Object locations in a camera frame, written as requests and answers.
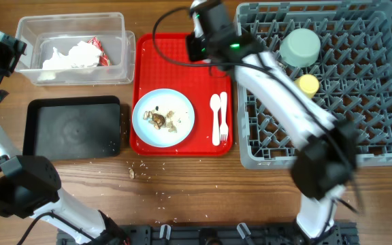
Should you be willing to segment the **white plastic spoon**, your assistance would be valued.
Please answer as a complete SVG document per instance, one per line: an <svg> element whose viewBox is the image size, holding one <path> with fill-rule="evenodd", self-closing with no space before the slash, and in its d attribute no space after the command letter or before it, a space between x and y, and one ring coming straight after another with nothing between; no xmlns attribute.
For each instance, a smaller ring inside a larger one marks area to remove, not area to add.
<svg viewBox="0 0 392 245"><path fill-rule="evenodd" d="M212 122L212 144L218 146L221 142L220 140L220 128L218 121L218 112L221 108L221 99L219 95L213 94L210 98L210 108L213 112L213 122Z"/></svg>

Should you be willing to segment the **mint green bowl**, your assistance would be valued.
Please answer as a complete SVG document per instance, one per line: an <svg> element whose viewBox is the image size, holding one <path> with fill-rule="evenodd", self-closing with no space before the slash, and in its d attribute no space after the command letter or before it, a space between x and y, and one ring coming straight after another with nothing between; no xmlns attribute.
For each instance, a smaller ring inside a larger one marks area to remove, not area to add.
<svg viewBox="0 0 392 245"><path fill-rule="evenodd" d="M282 60L292 67L309 67L316 63L321 49L318 35L309 29L296 29L282 41L279 49Z"/></svg>

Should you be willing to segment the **white napkin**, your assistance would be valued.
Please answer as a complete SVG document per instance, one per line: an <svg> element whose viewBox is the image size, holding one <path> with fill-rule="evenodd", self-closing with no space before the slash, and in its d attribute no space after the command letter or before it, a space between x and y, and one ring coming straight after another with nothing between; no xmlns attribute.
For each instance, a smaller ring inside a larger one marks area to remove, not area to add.
<svg viewBox="0 0 392 245"><path fill-rule="evenodd" d="M102 51L99 48L84 41L72 47L67 55L60 53L54 47L51 58L43 62L42 69L54 70L96 67L99 64L101 55Z"/></svg>

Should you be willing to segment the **yellow plastic cup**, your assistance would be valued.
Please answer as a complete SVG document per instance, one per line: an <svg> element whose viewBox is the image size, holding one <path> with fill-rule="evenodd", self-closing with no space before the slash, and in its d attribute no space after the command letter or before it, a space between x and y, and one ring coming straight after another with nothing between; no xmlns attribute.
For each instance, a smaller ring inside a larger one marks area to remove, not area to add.
<svg viewBox="0 0 392 245"><path fill-rule="evenodd" d="M294 83L309 99L313 98L320 89L319 80L311 74L302 75Z"/></svg>

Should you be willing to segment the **red snack wrapper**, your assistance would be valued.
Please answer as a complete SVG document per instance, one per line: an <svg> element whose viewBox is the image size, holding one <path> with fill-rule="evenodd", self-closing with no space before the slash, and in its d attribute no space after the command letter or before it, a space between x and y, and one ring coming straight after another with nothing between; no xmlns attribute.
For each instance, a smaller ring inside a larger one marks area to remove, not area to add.
<svg viewBox="0 0 392 245"><path fill-rule="evenodd" d="M103 46L97 37L92 37L89 41L88 44L94 45L96 48L98 48L101 51L101 55L99 56L99 65L100 66L110 66L111 65L111 60L105 53Z"/></svg>

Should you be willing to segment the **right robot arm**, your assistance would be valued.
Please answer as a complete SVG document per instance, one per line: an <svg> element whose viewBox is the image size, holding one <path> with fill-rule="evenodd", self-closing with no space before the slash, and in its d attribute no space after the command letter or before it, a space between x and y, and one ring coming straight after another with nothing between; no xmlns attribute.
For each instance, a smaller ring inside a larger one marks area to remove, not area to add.
<svg viewBox="0 0 392 245"><path fill-rule="evenodd" d="M291 177L301 192L296 224L311 242L334 224L336 206L357 171L357 134L306 97L277 64L274 53L250 34L239 34L221 1L194 1L195 28L187 42L191 61L226 71L250 91L289 136L298 156Z"/></svg>

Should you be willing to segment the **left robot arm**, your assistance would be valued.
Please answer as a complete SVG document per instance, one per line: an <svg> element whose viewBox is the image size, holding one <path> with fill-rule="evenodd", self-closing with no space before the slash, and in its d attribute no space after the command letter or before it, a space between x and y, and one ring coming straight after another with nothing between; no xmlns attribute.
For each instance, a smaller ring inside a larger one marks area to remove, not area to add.
<svg viewBox="0 0 392 245"><path fill-rule="evenodd" d="M27 45L0 31L0 84L11 76ZM0 90L0 102L7 95ZM131 238L103 212L85 206L61 186L45 157L25 156L0 125L0 216L32 218L19 242L43 220L70 235L77 244L130 244Z"/></svg>

